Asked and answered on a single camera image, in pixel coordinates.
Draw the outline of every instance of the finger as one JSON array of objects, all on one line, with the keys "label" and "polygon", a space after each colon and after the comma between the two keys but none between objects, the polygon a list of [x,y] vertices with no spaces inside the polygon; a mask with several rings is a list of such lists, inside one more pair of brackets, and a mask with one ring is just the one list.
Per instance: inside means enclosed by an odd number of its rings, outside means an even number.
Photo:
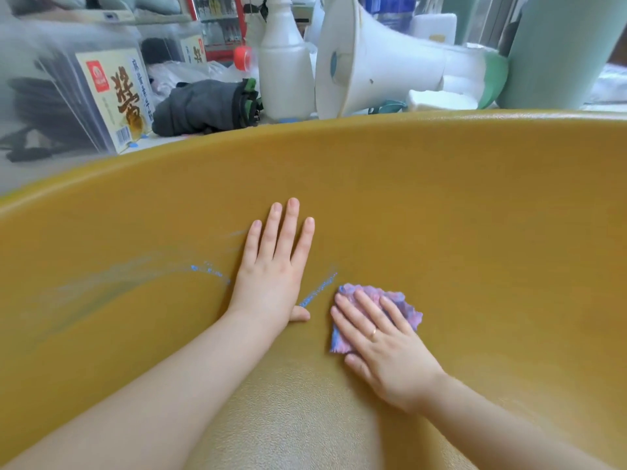
[{"label": "finger", "polygon": [[262,222],[257,219],[253,221],[248,230],[246,245],[244,245],[244,256],[241,258],[242,266],[252,267],[255,264],[255,260],[257,260],[257,250],[259,248],[259,235],[261,233]]},{"label": "finger", "polygon": [[292,246],[294,245],[294,236],[296,236],[299,207],[300,204],[296,198],[290,198],[287,202],[287,211],[285,212],[281,233],[278,236],[277,250],[274,255],[275,258],[290,260]]},{"label": "finger", "polygon": [[374,324],[384,333],[394,332],[394,325],[390,319],[383,313],[383,310],[379,308],[375,302],[363,291],[357,290],[355,292],[355,299],[364,307],[365,312],[372,319]]},{"label": "finger", "polygon": [[344,362],[357,376],[366,381],[370,386],[374,385],[374,377],[372,376],[372,371],[370,371],[370,368],[362,358],[352,353],[349,353],[344,358]]},{"label": "finger", "polygon": [[374,331],[377,329],[376,325],[368,320],[368,317],[361,313],[361,311],[359,311],[359,309],[354,306],[350,300],[348,300],[341,293],[336,293],[335,303],[338,308],[342,310],[344,316],[349,319],[353,326],[359,330],[362,335],[368,337],[368,339],[372,337]]},{"label": "finger", "polygon": [[398,328],[403,333],[413,333],[414,329],[411,327],[410,323],[407,321],[407,318],[403,316],[401,311],[398,309],[396,304],[388,299],[388,297],[380,298],[381,306],[385,311],[387,311],[390,315],[390,318],[394,321],[396,328]]},{"label": "finger", "polygon": [[292,256],[292,266],[299,270],[305,270],[307,258],[309,257],[309,249],[311,249],[314,239],[315,221],[313,217],[308,217],[303,224],[303,230],[300,233],[300,239]]},{"label": "finger", "polygon": [[342,314],[336,306],[331,307],[331,316],[340,330],[342,336],[355,348],[362,356],[370,355],[370,346],[372,343],[368,338],[361,334],[352,323]]},{"label": "finger", "polygon": [[311,317],[306,308],[296,305],[292,308],[290,321],[308,321]]},{"label": "finger", "polygon": [[268,214],[266,228],[263,231],[262,243],[259,246],[258,259],[272,260],[274,256],[275,246],[277,245],[278,223],[281,221],[281,203],[274,203]]}]

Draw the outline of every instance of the white spray bottle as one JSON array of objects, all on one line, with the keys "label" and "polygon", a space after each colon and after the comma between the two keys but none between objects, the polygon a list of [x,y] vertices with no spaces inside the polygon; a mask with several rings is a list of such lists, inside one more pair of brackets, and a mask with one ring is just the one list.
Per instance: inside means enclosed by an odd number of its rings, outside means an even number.
[{"label": "white spray bottle", "polygon": [[258,54],[263,108],[277,121],[308,119],[315,111],[314,74],[292,14],[292,0],[268,0],[267,5]]}]

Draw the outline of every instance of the white megaphone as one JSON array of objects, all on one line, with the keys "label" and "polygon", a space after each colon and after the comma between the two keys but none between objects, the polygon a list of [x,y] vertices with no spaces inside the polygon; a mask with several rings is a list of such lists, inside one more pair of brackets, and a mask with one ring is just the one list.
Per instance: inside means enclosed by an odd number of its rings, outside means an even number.
[{"label": "white megaphone", "polygon": [[451,46],[389,29],[358,0],[332,0],[318,41],[315,100],[320,119],[344,117],[410,91],[445,91],[490,105],[507,79],[507,59],[490,49]]}]

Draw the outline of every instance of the cleaning rag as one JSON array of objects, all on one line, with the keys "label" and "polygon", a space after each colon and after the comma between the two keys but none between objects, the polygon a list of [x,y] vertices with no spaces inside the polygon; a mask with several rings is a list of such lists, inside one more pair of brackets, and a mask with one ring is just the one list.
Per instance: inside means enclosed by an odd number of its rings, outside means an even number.
[{"label": "cleaning rag", "polygon": [[157,105],[153,132],[160,136],[213,133],[255,126],[262,109],[255,79],[224,83],[207,79],[179,83]]},{"label": "cleaning rag", "polygon": [[[357,290],[363,290],[370,299],[375,302],[375,304],[379,305],[379,299],[382,296],[388,297],[401,311],[403,316],[410,323],[411,327],[414,331],[416,331],[418,325],[423,320],[423,314],[419,311],[416,311],[414,307],[405,302],[405,296],[401,292],[385,292],[380,288],[371,287],[370,285],[366,285],[362,287],[361,285],[353,285],[353,284],[344,284],[341,285],[337,290],[339,293],[344,295],[349,301],[364,315],[370,319],[364,308],[361,304],[355,299],[355,292]],[[346,338],[342,336],[340,330],[337,329],[336,325],[333,324],[333,335],[331,335],[331,353],[350,353],[354,351],[353,347],[350,345]]]}]

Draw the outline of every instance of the red logo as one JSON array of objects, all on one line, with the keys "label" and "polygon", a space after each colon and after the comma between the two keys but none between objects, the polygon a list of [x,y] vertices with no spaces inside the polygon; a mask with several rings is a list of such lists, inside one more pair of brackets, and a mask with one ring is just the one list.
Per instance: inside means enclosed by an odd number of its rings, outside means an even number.
[{"label": "red logo", "polygon": [[100,61],[87,61],[87,69],[91,73],[96,92],[106,92],[109,90],[109,81],[106,80],[105,70],[102,69]]}]

